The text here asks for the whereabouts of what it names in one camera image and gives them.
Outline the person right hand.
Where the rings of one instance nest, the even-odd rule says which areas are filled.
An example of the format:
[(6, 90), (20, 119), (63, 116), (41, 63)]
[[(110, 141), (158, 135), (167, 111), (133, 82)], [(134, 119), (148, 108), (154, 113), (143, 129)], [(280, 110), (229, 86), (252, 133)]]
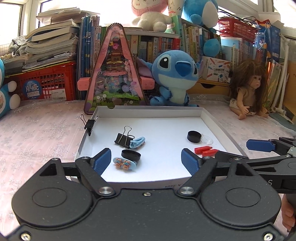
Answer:
[(295, 226), (295, 216), (293, 206), (288, 202), (286, 194), (281, 200), (281, 216), (283, 226), (290, 232)]

